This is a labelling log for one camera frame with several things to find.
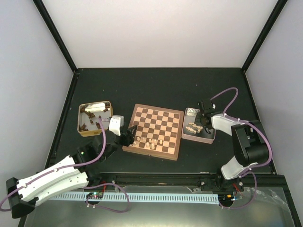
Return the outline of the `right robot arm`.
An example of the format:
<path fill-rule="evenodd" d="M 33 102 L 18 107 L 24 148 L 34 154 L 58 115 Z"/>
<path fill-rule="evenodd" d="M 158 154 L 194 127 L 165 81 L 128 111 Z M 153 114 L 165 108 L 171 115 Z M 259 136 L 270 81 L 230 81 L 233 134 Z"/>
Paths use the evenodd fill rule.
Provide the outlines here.
<path fill-rule="evenodd" d="M 227 191 L 253 168 L 271 162 L 272 148 L 260 121 L 245 121 L 218 112 L 210 99 L 198 102 L 198 106 L 195 123 L 208 134 L 221 131 L 232 137 L 234 155 L 217 171 L 214 183 L 218 190 Z"/>

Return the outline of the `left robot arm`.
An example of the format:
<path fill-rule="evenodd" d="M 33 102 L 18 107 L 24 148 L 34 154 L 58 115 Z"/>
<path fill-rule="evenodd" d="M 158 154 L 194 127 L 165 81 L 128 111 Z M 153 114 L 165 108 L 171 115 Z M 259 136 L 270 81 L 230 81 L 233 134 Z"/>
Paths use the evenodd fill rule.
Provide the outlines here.
<path fill-rule="evenodd" d="M 126 131 L 102 133 L 68 155 L 57 164 L 25 179 L 12 177 L 6 181 L 7 196 L 1 201 L 9 202 L 8 211 L 13 218 L 21 218 L 31 213 L 51 197 L 75 189 L 97 189 L 117 185 L 113 182 L 104 183 L 100 174 L 96 174 L 92 165 L 103 162 L 119 147 L 130 146 L 135 140 L 137 126 Z"/>

